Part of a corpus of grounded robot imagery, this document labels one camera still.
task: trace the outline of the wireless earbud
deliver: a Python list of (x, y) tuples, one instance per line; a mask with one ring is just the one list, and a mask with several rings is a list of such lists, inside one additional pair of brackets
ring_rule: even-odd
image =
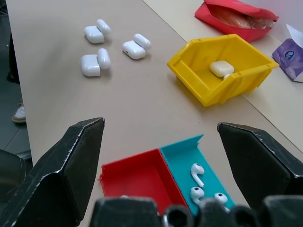
[(201, 181), (201, 179), (198, 177), (198, 174), (204, 174), (204, 169), (202, 166), (200, 166), (197, 163), (194, 163), (191, 166), (190, 173), (193, 176), (193, 179), (197, 182), (197, 184), (201, 187), (204, 188), (204, 183)]
[(200, 198), (202, 197), (204, 197), (204, 191), (202, 190), (202, 188), (192, 187), (190, 189), (190, 198), (198, 206), (200, 206)]
[(230, 76), (230, 74), (226, 74), (226, 75), (223, 77), (223, 80), (227, 79), (229, 76)]
[(107, 23), (105, 23), (105, 21), (101, 19), (97, 20), (97, 28), (100, 30), (100, 32), (103, 33), (103, 35), (108, 35), (112, 32)]
[(101, 48), (97, 52), (98, 63), (101, 69), (107, 70), (110, 67), (110, 58), (106, 49)]
[(145, 50), (149, 50), (152, 47), (151, 42), (141, 34), (135, 34), (133, 40)]
[(214, 198), (215, 198), (216, 200), (218, 200), (220, 203), (222, 203), (223, 205), (224, 205), (225, 203), (227, 203), (227, 201), (228, 201), (227, 196), (224, 195), (224, 194), (221, 193), (221, 192), (216, 193), (216, 194), (214, 195)]

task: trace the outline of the white sneaker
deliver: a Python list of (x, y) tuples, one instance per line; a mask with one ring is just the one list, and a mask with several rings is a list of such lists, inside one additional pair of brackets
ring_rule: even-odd
[(11, 117), (11, 120), (14, 123), (26, 123), (23, 101), (19, 102), (19, 107), (15, 114)]

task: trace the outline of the beige table surface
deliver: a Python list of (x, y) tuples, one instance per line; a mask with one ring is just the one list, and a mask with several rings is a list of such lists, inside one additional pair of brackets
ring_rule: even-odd
[[(237, 204), (246, 204), (228, 164), (218, 122), (233, 122), (269, 132), (299, 159), (303, 154), (239, 96), (204, 108), (176, 80), (167, 61), (185, 44), (141, 0), (8, 0), (21, 90), (34, 163), (78, 121), (105, 117), (99, 166), (204, 133), (200, 149)], [(93, 45), (85, 26), (104, 19), (112, 37)], [(148, 56), (133, 61), (122, 43), (141, 33), (152, 42)], [(108, 50), (110, 73), (87, 78), (80, 59), (98, 48)], [(88, 226), (93, 204), (103, 195), (95, 182), (81, 226)]]
[[(196, 10), (204, 0), (143, 0), (153, 11), (155, 11), (172, 29), (174, 29), (185, 41), (191, 39), (213, 37), (222, 35), (221, 32), (194, 17)], [(274, 1), (242, 0), (257, 7), (264, 4), (272, 5)], [(283, 0), (275, 1), (275, 6), (269, 10), (280, 8), (279, 20), (269, 35), (258, 39), (251, 44), (262, 51), (268, 57), (282, 44), (274, 35), (287, 36), (282, 32), (286, 28), (285, 22), (289, 20), (288, 11), (294, 14), (291, 7), (295, 2), (291, 1), (287, 7)], [(296, 147), (303, 152), (303, 106), (299, 103), (303, 100), (303, 86), (301, 83), (292, 82), (280, 69), (274, 69), (266, 80), (250, 94), (243, 95), (260, 113), (263, 114), (280, 132), (283, 133)]]

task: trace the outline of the gray floor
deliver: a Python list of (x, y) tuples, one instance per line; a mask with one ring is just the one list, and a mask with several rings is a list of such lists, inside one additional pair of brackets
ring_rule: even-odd
[(0, 149), (17, 154), (30, 150), (27, 126), (11, 121), (22, 99), (20, 85), (6, 80), (9, 71), (9, 18), (0, 15)]

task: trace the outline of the tissue box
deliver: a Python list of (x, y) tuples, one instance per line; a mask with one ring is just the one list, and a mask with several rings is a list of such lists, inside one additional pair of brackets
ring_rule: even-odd
[(273, 58), (292, 81), (303, 83), (303, 49), (293, 39), (286, 39)]

